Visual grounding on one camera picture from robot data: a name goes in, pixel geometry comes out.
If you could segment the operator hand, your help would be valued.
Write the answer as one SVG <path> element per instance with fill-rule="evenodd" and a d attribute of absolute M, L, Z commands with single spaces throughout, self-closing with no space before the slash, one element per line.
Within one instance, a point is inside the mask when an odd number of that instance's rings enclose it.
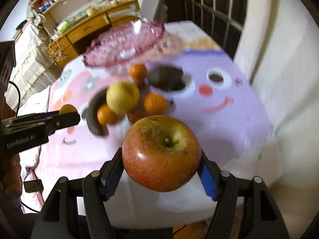
<path fill-rule="evenodd" d="M 11 199 L 18 199 L 22 194 L 20 155 L 1 156 L 1 167 L 4 193 Z"/>

